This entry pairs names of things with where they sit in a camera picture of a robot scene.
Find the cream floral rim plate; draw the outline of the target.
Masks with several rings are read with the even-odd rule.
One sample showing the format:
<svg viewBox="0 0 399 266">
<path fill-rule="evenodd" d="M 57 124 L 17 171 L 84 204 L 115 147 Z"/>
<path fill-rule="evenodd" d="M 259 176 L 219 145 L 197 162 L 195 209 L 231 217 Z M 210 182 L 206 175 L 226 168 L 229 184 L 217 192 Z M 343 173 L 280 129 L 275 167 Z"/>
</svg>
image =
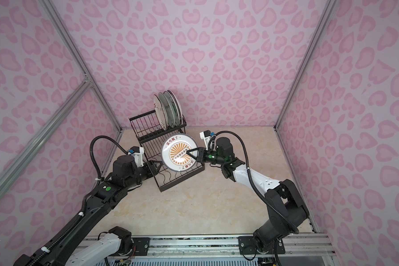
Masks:
<svg viewBox="0 0 399 266">
<path fill-rule="evenodd" d="M 166 130 L 167 129 L 167 116 L 164 110 L 164 107 L 159 99 L 159 97 L 155 94 L 154 95 L 154 109 L 158 118 L 158 122 L 161 127 Z"/>
</svg>

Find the white plate quatrefoil emblem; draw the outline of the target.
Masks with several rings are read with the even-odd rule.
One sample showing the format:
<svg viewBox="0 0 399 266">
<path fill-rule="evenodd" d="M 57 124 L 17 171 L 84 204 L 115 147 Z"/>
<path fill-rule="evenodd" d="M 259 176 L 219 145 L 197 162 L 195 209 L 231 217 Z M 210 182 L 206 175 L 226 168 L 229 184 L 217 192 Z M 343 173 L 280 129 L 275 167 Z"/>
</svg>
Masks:
<svg viewBox="0 0 399 266">
<path fill-rule="evenodd" d="M 173 97 L 170 95 L 168 91 L 164 92 L 164 96 L 166 97 L 167 101 L 169 102 L 169 107 L 172 114 L 172 127 L 179 126 L 180 124 L 180 117 L 176 108 L 176 104 L 174 102 Z"/>
</svg>

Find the orange sunburst plate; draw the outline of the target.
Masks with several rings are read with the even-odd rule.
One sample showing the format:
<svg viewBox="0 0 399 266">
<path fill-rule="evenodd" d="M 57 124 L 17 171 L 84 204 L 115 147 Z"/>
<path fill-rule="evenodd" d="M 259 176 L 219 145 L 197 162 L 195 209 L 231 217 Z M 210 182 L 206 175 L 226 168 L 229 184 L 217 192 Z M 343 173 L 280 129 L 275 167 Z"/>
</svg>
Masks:
<svg viewBox="0 0 399 266">
<path fill-rule="evenodd" d="M 198 148 L 195 140 L 186 134 L 170 136 L 163 144 L 161 158 L 164 165 L 174 172 L 186 172 L 196 165 L 196 160 L 187 154 Z"/>
</svg>

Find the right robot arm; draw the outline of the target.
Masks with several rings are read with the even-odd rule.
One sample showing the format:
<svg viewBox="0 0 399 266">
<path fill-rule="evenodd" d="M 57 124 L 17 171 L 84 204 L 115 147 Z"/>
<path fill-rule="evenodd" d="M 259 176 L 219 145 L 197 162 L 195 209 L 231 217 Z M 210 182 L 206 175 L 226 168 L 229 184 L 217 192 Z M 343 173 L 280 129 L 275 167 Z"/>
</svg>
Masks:
<svg viewBox="0 0 399 266">
<path fill-rule="evenodd" d="M 197 162 L 218 165 L 226 179 L 255 192 L 267 207 L 268 220 L 254 231 L 253 247 L 261 254 L 275 253 L 283 238 L 299 233 L 299 226 L 309 218 L 309 211 L 294 182 L 274 180 L 253 170 L 243 140 L 237 139 L 241 143 L 244 161 L 235 156 L 227 137 L 213 137 L 215 148 L 197 147 L 187 150 L 186 155 Z"/>
</svg>

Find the light blue flower plate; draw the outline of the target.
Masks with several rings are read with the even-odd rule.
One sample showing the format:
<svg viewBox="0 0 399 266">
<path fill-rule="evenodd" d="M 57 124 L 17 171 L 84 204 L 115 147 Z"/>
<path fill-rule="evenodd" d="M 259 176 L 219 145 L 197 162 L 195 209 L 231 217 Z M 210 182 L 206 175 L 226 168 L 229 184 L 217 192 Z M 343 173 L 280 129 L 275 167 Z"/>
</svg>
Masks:
<svg viewBox="0 0 399 266">
<path fill-rule="evenodd" d="M 163 110 L 165 112 L 165 117 L 167 121 L 167 128 L 174 127 L 175 119 L 174 115 L 171 110 L 170 102 L 168 101 L 167 97 L 163 93 L 158 94 L 158 98 L 163 106 Z"/>
</svg>

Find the dark green rim plate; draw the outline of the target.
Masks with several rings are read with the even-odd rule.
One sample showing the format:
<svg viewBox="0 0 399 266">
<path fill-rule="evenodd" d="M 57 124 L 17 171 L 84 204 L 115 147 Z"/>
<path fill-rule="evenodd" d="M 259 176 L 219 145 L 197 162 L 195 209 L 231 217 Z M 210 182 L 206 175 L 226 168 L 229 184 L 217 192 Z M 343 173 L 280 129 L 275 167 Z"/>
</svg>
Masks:
<svg viewBox="0 0 399 266">
<path fill-rule="evenodd" d="M 168 93 L 171 95 L 171 97 L 173 98 L 173 101 L 175 103 L 176 109 L 177 109 L 177 113 L 178 113 L 178 124 L 182 125 L 183 124 L 183 114 L 182 114 L 182 109 L 181 109 L 181 105 L 177 99 L 177 97 L 175 96 L 175 94 L 168 90 Z"/>
</svg>

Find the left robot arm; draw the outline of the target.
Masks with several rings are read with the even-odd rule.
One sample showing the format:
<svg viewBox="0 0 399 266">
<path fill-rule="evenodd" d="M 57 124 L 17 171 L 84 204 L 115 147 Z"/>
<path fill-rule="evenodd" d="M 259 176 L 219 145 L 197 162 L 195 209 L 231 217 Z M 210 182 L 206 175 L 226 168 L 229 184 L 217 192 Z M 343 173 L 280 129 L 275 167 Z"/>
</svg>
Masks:
<svg viewBox="0 0 399 266">
<path fill-rule="evenodd" d="M 147 161 L 137 166 L 131 155 L 119 157 L 113 163 L 113 171 L 104 182 L 97 185 L 82 200 L 78 213 L 42 248 L 31 256 L 21 255 L 15 266 L 63 266 L 88 235 L 129 190 L 159 173 L 161 161 Z"/>
</svg>

